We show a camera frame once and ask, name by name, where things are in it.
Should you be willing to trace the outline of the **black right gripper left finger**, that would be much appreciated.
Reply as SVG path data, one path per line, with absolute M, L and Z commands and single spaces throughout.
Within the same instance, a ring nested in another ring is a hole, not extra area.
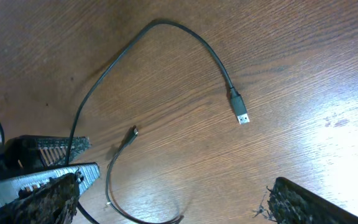
M 73 221 L 80 197 L 78 174 L 69 173 L 0 208 L 0 223 L 66 224 Z

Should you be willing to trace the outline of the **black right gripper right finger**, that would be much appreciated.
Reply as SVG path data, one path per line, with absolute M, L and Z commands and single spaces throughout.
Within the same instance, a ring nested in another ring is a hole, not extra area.
M 284 177 L 269 190 L 266 219 L 276 223 L 358 224 L 353 215 Z

